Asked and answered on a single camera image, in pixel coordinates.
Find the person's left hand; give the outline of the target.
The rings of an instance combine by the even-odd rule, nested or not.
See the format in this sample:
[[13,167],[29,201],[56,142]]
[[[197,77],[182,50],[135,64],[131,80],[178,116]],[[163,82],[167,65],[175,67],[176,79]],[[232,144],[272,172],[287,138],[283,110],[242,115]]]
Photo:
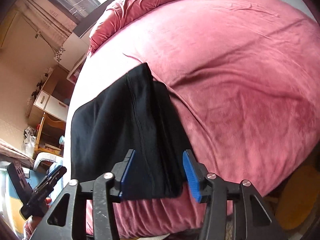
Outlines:
[[37,217],[37,216],[30,216],[24,224],[23,228],[23,239],[24,240],[29,240],[38,226],[38,224],[41,222],[42,217]]

